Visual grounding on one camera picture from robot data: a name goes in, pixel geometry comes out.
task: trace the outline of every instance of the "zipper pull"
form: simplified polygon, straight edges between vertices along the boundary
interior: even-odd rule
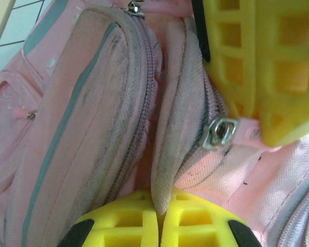
[[[141,3],[144,2],[144,0],[133,0],[128,4],[127,9],[125,11],[129,15],[134,15],[137,17],[145,18],[145,14],[141,11]]]
[[[200,146],[205,149],[216,151],[231,141],[238,126],[238,120],[219,114],[209,126],[203,129]]]
[[[217,151],[228,143],[261,148],[269,152],[281,149],[264,144],[258,120],[244,117],[236,120],[218,115],[209,126],[204,127],[199,144],[205,149]]]
[[[36,110],[28,111],[27,109],[20,108],[20,107],[14,110],[14,117],[16,118],[24,118],[24,119],[29,119],[29,120],[34,121],[36,116],[37,116]]]

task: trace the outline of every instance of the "stitching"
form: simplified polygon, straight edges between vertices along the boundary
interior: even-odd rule
[[[267,226],[264,228],[264,230],[262,231],[262,236],[266,233],[266,231],[268,230],[268,227],[272,224],[273,219],[277,216],[278,211],[282,208],[283,204],[285,204],[285,202],[287,201],[287,199],[289,198],[289,196],[300,186],[300,184],[304,181],[305,177],[309,175],[309,170],[304,174],[304,176],[302,177],[302,179],[300,180],[300,182],[297,184],[297,186],[295,186],[295,188],[288,193],[288,195],[285,197],[284,201],[281,203],[281,205],[279,206],[279,208],[276,210],[276,212],[273,214],[273,216],[271,217],[270,221],[268,222]]]
[[[86,132],[85,132],[85,135],[84,135],[84,137],[82,138],[82,140],[81,140],[81,142],[80,142],[80,145],[78,146],[78,149],[77,149],[76,153],[74,154],[74,156],[73,156],[73,158],[72,158],[72,161],[71,161],[71,163],[70,163],[70,166],[69,166],[69,168],[67,169],[67,171],[66,171],[66,173],[65,173],[65,176],[64,176],[64,178],[63,178],[63,180],[62,180],[62,183],[61,183],[61,185],[60,185],[60,187],[59,187],[59,189],[58,189],[58,193],[57,193],[56,198],[55,198],[55,200],[54,200],[54,203],[53,203],[53,205],[52,205],[52,207],[51,207],[51,209],[50,209],[49,216],[48,216],[48,218],[47,218],[47,220],[46,220],[46,226],[45,226],[45,229],[44,229],[44,232],[43,232],[43,235],[42,235],[41,242],[40,242],[40,245],[39,245],[39,246],[42,246],[42,243],[43,243],[43,240],[44,240],[44,235],[45,235],[45,233],[47,232],[47,227],[48,227],[49,219],[50,219],[50,217],[52,216],[53,208],[55,207],[55,204],[56,204],[56,202],[57,202],[57,198],[58,198],[58,195],[59,195],[59,193],[60,193],[60,191],[61,191],[62,185],[63,185],[63,183],[64,183],[64,181],[65,181],[66,175],[68,174],[68,171],[70,170],[71,165],[72,165],[72,163],[73,163],[73,161],[74,161],[74,159],[75,159],[75,157],[76,157],[76,155],[77,155],[77,153],[78,153],[78,151],[79,151],[79,149],[80,149],[80,147],[81,147],[81,145],[82,145],[82,143],[83,143],[83,141],[84,141],[84,139],[85,139],[85,137],[86,137],[86,135],[87,135],[87,133],[88,133],[88,131],[89,131],[89,128],[90,128],[90,126],[92,125],[92,123],[93,123],[93,121],[94,121],[94,119],[95,119],[95,117],[96,117],[96,115],[97,115],[97,113],[98,113],[98,111],[99,111],[99,108],[97,108],[97,111],[96,111],[96,113],[94,114],[94,117],[93,117],[92,121],[90,122],[89,126],[87,127],[87,130],[86,130]]]

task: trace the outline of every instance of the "backpack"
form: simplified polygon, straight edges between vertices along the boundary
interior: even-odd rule
[[[309,135],[206,148],[210,124],[232,123],[194,19],[115,4],[53,1],[0,72],[0,246],[57,246],[83,214],[148,187],[158,214],[177,187],[262,246],[309,246]]]

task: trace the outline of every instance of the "metal zipper pull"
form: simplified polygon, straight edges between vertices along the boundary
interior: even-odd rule
[[[231,141],[237,126],[238,120],[218,115],[209,126],[203,128],[199,145],[205,149],[216,151]]]
[[[27,115],[26,115],[26,118],[27,119],[30,119],[30,120],[32,120],[32,121],[34,121],[34,119],[36,118],[36,116],[37,116],[37,111],[36,110],[34,110],[34,111],[30,111]]]
[[[137,17],[145,18],[145,14],[141,11],[141,3],[144,2],[144,0],[133,0],[128,4],[127,9],[125,11],[129,15],[134,15]]]

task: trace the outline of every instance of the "front pocket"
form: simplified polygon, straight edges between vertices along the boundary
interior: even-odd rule
[[[31,126],[30,120],[16,118],[14,111],[17,108],[36,110],[40,101],[41,95],[23,76],[5,70],[0,72],[0,192],[11,182],[18,164],[16,159],[8,159],[19,150],[19,143]]]

